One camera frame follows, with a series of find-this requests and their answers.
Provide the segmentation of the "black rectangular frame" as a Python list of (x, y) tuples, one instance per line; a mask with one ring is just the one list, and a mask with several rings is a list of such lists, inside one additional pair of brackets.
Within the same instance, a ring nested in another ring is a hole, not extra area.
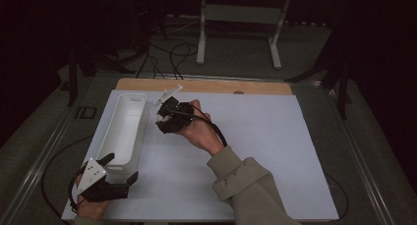
[(79, 106), (75, 115), (76, 119), (93, 119), (97, 113), (96, 107)]

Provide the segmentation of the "white metal stand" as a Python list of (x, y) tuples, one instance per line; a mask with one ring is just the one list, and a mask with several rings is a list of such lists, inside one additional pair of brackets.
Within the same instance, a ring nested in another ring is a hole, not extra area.
[(207, 3), (207, 0), (201, 0), (200, 37), (197, 50), (197, 64), (203, 65), (205, 63), (207, 21), (252, 23), (275, 25), (275, 33), (268, 39), (268, 47), (273, 67), (276, 70), (280, 70), (282, 65), (276, 44), (284, 24), (284, 19), (286, 17), (290, 1), (291, 0), (284, 0), (280, 8), (266, 8), (209, 4)]

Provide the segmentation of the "person's right hand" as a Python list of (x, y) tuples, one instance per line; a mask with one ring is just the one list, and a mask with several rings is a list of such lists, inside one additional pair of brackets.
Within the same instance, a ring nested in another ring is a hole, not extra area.
[(181, 129), (178, 135), (187, 139), (195, 147), (205, 150), (211, 156), (216, 155), (224, 149), (224, 145), (210, 124), (210, 114), (203, 112), (198, 99), (190, 101), (189, 104), (194, 106), (197, 119), (193, 119), (188, 127)]

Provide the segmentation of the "metal floor rail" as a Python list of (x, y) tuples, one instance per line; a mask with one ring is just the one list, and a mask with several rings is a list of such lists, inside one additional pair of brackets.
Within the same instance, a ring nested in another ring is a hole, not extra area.
[(67, 188), (84, 160), (92, 127), (75, 118), (93, 84), (79, 83), (75, 104), (60, 89), (0, 149), (0, 225), (63, 225)]
[(362, 181), (367, 193), (367, 197), (374, 208), (376, 216), (381, 225), (395, 225), (392, 216), (387, 208), (387, 204), (381, 194), (381, 191), (368, 167), (366, 160), (359, 148), (357, 140), (353, 136), (353, 132), (348, 122), (341, 117), (336, 107), (337, 97), (332, 89), (325, 89), (324, 94), (328, 100), (331, 112), (340, 126), (345, 138), (348, 151), (350, 152), (352, 161), (356, 171)]

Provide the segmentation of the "white plastic bin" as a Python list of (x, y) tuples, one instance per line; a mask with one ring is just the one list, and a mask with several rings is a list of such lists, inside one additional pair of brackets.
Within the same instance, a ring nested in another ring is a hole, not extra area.
[(147, 96), (139, 92), (113, 90), (106, 104), (109, 122), (97, 155), (114, 158), (105, 165), (112, 175), (133, 174), (138, 162), (148, 120)]

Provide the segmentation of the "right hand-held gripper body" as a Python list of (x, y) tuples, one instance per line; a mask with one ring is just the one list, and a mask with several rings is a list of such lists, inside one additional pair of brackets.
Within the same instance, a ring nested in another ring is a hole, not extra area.
[(166, 123), (170, 124), (170, 133), (177, 133), (182, 128), (188, 127), (194, 116), (194, 109), (188, 102), (180, 102), (174, 97), (174, 94), (180, 91), (183, 87), (179, 84), (172, 89), (166, 89), (163, 95), (156, 100), (153, 105), (159, 107), (165, 104), (168, 108), (167, 114), (169, 120)]

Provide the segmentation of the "white table mat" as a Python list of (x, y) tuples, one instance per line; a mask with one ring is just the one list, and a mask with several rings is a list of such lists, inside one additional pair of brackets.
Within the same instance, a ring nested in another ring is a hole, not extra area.
[[(298, 100), (293, 95), (179, 92), (197, 99), (241, 158), (253, 157), (273, 175), (286, 213), (300, 221), (338, 217)], [(233, 219), (218, 200), (209, 155), (184, 138), (163, 134), (149, 119), (138, 181), (125, 199), (111, 202), (110, 221), (223, 222)]]

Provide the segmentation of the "person's left hand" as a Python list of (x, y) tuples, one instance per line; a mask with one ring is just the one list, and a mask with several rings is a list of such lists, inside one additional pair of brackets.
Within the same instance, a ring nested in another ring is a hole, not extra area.
[(101, 202), (90, 202), (83, 196), (77, 196), (77, 215), (89, 219), (101, 221), (110, 204), (110, 200)]

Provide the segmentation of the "black tripod stand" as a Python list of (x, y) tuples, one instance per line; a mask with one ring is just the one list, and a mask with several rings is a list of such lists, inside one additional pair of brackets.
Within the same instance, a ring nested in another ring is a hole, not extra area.
[(66, 82), (66, 88), (69, 90), (68, 106), (72, 106), (78, 97), (78, 70), (87, 77), (93, 77), (97, 72), (95, 61), (98, 61), (116, 72), (133, 74), (133, 71), (124, 68), (123, 64), (133, 62), (137, 58), (137, 55), (132, 55), (112, 60), (87, 45), (73, 45), (69, 50), (69, 80)]
[(345, 119), (345, 105), (347, 100), (347, 85), (349, 65), (343, 58), (331, 58), (324, 63), (315, 65), (312, 69), (295, 76), (293, 78), (285, 79), (287, 83), (299, 83), (305, 81), (313, 74), (325, 71), (326, 74), (320, 81), (320, 87), (322, 89), (332, 90), (336, 84), (338, 84), (336, 95), (336, 108), (339, 115)]

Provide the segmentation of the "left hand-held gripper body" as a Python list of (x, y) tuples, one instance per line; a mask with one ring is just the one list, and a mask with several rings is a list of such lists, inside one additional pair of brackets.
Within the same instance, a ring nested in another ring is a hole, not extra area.
[(128, 184), (110, 184), (106, 181), (105, 169), (96, 161), (90, 160), (84, 167), (77, 194), (90, 202), (127, 198)]

